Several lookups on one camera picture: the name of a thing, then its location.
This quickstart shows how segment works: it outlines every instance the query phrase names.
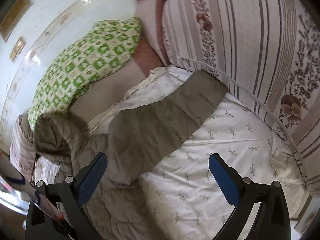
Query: blue pad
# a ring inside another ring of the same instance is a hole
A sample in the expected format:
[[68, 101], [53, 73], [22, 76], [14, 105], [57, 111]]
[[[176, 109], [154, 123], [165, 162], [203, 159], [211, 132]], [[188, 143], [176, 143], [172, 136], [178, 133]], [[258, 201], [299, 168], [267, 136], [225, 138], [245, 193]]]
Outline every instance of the blue pad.
[[85, 205], [89, 202], [96, 187], [99, 184], [104, 172], [108, 166], [107, 156], [104, 153], [99, 153], [89, 166], [91, 169], [87, 172], [86, 176], [82, 179], [78, 187], [78, 199], [79, 206]]
[[228, 203], [237, 207], [240, 202], [240, 191], [228, 173], [230, 168], [218, 154], [212, 154], [209, 157], [209, 169]]

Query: folded brown blanket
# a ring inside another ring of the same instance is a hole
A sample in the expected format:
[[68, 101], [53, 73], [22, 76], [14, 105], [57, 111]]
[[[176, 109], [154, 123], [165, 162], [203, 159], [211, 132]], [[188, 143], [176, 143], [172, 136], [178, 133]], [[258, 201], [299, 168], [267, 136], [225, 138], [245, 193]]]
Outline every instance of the folded brown blanket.
[[60, 165], [55, 182], [75, 176], [98, 152], [108, 168], [83, 208], [104, 239], [165, 239], [148, 212], [137, 178], [177, 150], [215, 111], [226, 87], [197, 71], [160, 102], [120, 111], [109, 134], [88, 138], [62, 116], [43, 114], [36, 122], [40, 154]]

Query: leaf print sheet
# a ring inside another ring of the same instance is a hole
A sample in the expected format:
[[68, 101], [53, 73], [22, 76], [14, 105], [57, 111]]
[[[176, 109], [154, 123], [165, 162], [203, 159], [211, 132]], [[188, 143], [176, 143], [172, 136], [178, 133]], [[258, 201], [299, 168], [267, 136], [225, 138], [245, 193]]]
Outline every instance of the leaf print sheet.
[[[153, 70], [141, 83], [143, 85], [131, 90], [126, 100], [97, 117], [87, 128], [92, 134], [108, 132], [108, 124], [120, 110], [162, 100], [191, 74], [174, 66], [165, 71], [164, 68]], [[227, 203], [209, 171], [208, 159], [212, 153], [219, 153], [242, 177], [249, 177], [256, 183], [270, 184], [278, 179], [274, 177], [276, 172], [271, 166], [271, 155], [276, 147], [283, 147], [284, 142], [279, 139], [273, 144], [276, 134], [251, 111], [244, 109], [247, 108], [227, 93], [218, 109], [180, 149], [164, 158], [151, 172], [140, 176], [150, 213], [168, 238], [211, 240], [231, 214], [233, 206]], [[286, 171], [286, 160], [284, 158], [282, 175]], [[280, 182], [289, 213], [293, 214], [304, 189], [288, 181]], [[256, 204], [239, 239], [247, 236], [258, 208]]]

